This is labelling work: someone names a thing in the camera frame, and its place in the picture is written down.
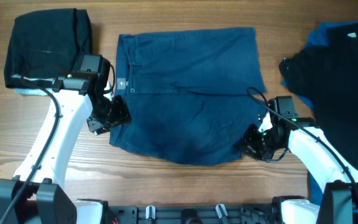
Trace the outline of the navy blue shorts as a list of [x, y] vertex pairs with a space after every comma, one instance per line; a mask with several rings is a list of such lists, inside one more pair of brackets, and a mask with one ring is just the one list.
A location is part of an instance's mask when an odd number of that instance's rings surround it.
[[121, 34], [116, 91], [131, 121], [109, 142], [125, 151], [192, 166], [239, 160], [237, 143], [265, 110], [252, 27]]

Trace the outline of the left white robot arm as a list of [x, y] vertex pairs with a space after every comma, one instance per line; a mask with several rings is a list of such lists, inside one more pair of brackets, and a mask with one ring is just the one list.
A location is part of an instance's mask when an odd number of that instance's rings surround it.
[[78, 199], [64, 191], [68, 162], [84, 124], [95, 134], [131, 121], [121, 96], [107, 97], [107, 76], [64, 72], [48, 87], [21, 76], [23, 85], [46, 93], [51, 104], [27, 157], [11, 179], [0, 179], [1, 223], [117, 223], [105, 200]]

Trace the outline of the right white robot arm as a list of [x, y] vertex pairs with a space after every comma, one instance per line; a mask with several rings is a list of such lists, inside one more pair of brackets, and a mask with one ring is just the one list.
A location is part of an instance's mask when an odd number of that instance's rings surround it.
[[358, 223], [358, 170], [328, 143], [311, 118], [279, 119], [269, 129], [251, 124], [236, 148], [251, 158], [275, 162], [282, 148], [304, 163], [323, 193], [320, 205], [303, 197], [275, 197], [270, 223]]

